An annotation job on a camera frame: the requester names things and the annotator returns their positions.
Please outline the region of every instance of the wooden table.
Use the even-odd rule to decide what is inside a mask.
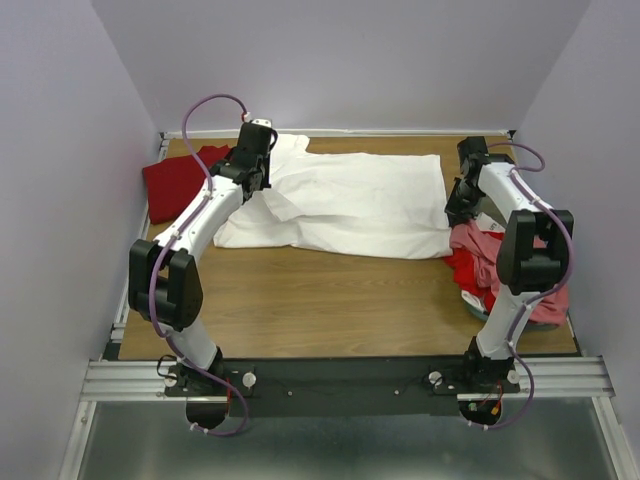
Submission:
[[[440,155],[447,191],[458,174],[461,136],[312,138],[314,153]],[[487,138],[488,142],[503,141]],[[235,140],[194,140],[231,145]],[[510,153],[510,149],[495,151]],[[167,156],[186,155],[172,140]],[[166,225],[153,226],[152,239]],[[463,353],[483,323],[464,307],[441,259],[397,260],[290,247],[221,249],[199,264],[201,318],[227,358],[443,355]],[[524,353],[572,353],[568,325],[525,333]],[[170,353],[151,324],[131,312],[119,358],[155,360]]]

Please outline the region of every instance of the white wall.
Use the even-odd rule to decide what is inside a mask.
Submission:
[[[0,15],[0,478],[57,478],[156,129],[89,0]]]
[[[603,354],[640,459],[640,2],[593,0],[519,139],[545,153],[537,188],[575,219],[571,312]]]
[[[442,130],[520,125],[589,0],[93,3],[163,131],[215,92],[277,127]],[[221,105],[191,128],[236,127]]]

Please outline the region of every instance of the dark red cloth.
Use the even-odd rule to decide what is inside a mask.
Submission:
[[[222,160],[229,147],[202,147],[198,155],[211,167]],[[167,158],[142,169],[149,198],[149,219],[153,225],[180,216],[204,182],[204,172],[191,155]]]
[[[493,238],[502,240],[504,233],[497,232],[483,232],[485,235],[490,235]],[[488,312],[491,312],[493,305],[496,303],[496,297],[491,293],[491,288],[479,287],[476,283],[476,272],[473,263],[473,255],[470,251],[464,248],[454,248],[453,255],[450,257],[444,257],[444,262],[453,268],[453,281],[458,284],[460,290],[469,292],[471,295],[475,295],[480,300],[484,301],[484,306]]]

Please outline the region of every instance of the gray floor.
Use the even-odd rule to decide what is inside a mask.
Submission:
[[[507,413],[520,405],[508,401]],[[99,405],[80,478],[615,478],[589,399],[536,400],[499,432],[425,415],[287,418],[253,420],[250,431],[227,439],[189,432],[183,408]]]

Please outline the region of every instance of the pink cloth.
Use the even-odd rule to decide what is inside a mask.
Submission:
[[[473,255],[476,282],[478,287],[490,287],[491,293],[498,297],[500,280],[496,272],[496,259],[501,241],[480,231],[476,222],[457,225],[451,231],[449,246],[464,248]],[[536,246],[543,246],[537,240]],[[564,286],[557,293],[545,297],[531,313],[530,320],[539,323],[562,325],[567,319],[569,308],[569,289]]]

